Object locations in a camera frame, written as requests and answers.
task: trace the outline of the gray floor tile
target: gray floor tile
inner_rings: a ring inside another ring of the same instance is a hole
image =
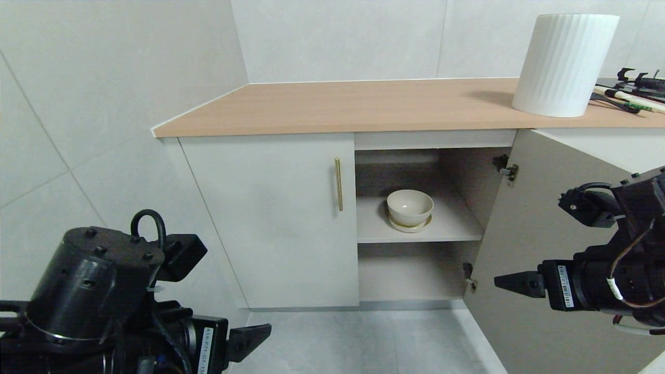
[[[252,313],[272,336],[233,374],[396,374],[390,320],[384,312]]]
[[[506,374],[466,309],[252,313],[272,336],[232,374]]]

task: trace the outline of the white vase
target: white vase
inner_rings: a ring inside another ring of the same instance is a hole
[[[617,15],[538,16],[513,108],[541,116],[582,116],[618,22]]]

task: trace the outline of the white label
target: white label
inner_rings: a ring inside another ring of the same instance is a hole
[[[207,366],[210,362],[210,348],[212,348],[212,337],[215,334],[215,329],[212,327],[205,327],[203,329],[203,342],[201,343],[201,354],[199,355],[199,369],[196,371],[198,374],[207,374]]]
[[[566,307],[574,307],[573,303],[573,293],[571,292],[571,284],[568,282],[568,273],[566,272],[566,267],[559,265],[559,279],[561,280],[561,289],[563,290],[563,301],[566,303]]]

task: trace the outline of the white bowl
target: white bowl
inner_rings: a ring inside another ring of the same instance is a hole
[[[392,218],[404,226],[417,226],[427,220],[434,201],[426,193],[398,190],[388,195],[388,210]]]

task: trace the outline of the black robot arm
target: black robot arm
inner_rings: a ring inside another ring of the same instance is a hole
[[[158,239],[138,233],[144,216]],[[240,362],[271,326],[228,331],[228,320],[157,302],[157,281],[180,281],[205,256],[195,234],[166,235],[142,210],[131,235],[107,228],[65,233],[30,301],[0,301],[2,373],[220,373]]]
[[[665,326],[665,167],[614,186],[593,182],[573,188],[561,194],[559,207],[586,226],[609,228],[616,222],[618,230],[609,243],[588,247],[571,260],[545,260],[535,272],[499,276],[494,284],[529,297],[549,296],[555,310],[613,314],[614,325],[627,332],[663,335],[663,329],[619,322],[630,315],[648,326]]]

